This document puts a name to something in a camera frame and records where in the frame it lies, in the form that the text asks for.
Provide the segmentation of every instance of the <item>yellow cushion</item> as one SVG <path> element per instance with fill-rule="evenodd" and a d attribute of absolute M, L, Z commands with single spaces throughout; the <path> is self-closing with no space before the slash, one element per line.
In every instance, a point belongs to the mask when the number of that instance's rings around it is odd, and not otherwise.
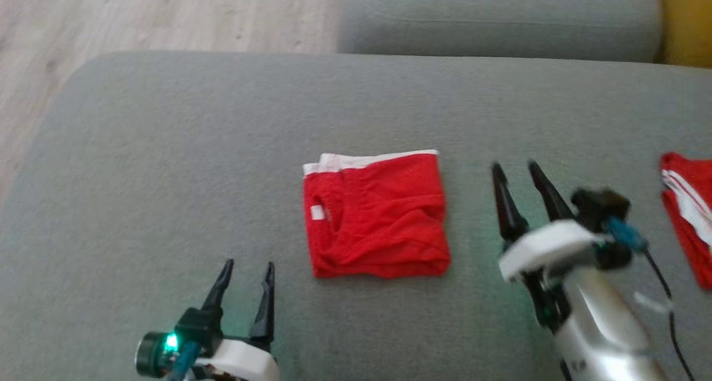
<path fill-rule="evenodd" d="M 712 0 L 662 0 L 665 64 L 712 67 Z"/>

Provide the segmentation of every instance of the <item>gray ottoman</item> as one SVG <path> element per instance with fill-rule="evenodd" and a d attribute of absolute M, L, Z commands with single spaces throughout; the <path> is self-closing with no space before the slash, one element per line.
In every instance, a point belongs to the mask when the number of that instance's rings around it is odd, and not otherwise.
<path fill-rule="evenodd" d="M 653 60 L 658 0 L 343 0 L 341 52 Z"/>
<path fill-rule="evenodd" d="M 679 339 L 712 378 L 712 300 L 659 193 L 664 151 L 709 156 L 712 71 L 457 57 L 105 56 L 64 87 L 0 214 L 0 379 L 139 379 L 137 341 L 236 269 L 223 327 L 247 332 L 276 264 L 274 354 L 289 380 L 560 379 L 521 285 L 499 274 L 489 166 L 532 226 L 526 160 L 561 191 L 610 185 L 676 298 Z M 435 148 L 452 266 L 441 278 L 314 279 L 301 165 L 323 151 Z M 661 298 L 643 261 L 612 275 Z M 665 316 L 634 305 L 671 379 Z"/>

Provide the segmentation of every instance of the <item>blue connector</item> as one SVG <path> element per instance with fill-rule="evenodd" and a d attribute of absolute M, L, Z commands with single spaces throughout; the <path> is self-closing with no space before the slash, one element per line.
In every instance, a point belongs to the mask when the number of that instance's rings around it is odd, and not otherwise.
<path fill-rule="evenodd" d="M 641 236 L 638 230 L 615 217 L 609 217 L 606 222 L 606 231 L 613 236 L 619 244 L 627 246 L 631 251 L 643 253 L 648 249 L 648 240 Z"/>

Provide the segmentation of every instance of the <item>folded garment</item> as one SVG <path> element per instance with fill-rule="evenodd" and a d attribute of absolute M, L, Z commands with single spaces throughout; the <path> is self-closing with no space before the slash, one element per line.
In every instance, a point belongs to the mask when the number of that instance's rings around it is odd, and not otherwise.
<path fill-rule="evenodd" d="M 316 277 L 441 275 L 450 265 L 437 150 L 324 153 L 304 165 L 304 213 Z"/>
<path fill-rule="evenodd" d="M 666 153 L 660 160 L 668 189 L 662 197 L 697 282 L 712 289 L 712 160 Z"/>

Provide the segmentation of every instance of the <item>gray fabric surface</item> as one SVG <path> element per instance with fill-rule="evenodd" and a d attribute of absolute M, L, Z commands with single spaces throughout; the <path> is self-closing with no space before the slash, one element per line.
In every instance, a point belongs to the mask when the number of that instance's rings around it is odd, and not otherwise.
<path fill-rule="evenodd" d="M 246 334 L 276 264 L 286 380 L 559 379 L 521 285 L 498 272 L 489 165 L 532 225 L 535 158 L 560 191 L 610 185 L 676 297 L 679 337 L 712 378 L 712 300 L 659 198 L 657 160 L 710 157 L 712 71 L 565 60 L 105 56 L 69 80 L 0 214 L 0 379 L 138 379 L 133 354 L 199 305 L 236 259 L 224 330 Z M 452 267 L 442 278 L 318 280 L 301 165 L 323 151 L 439 149 Z M 662 291 L 642 260 L 612 275 Z M 666 318 L 635 307 L 671 379 Z"/>
<path fill-rule="evenodd" d="M 339 51 L 650 62 L 658 0 L 343 0 Z"/>

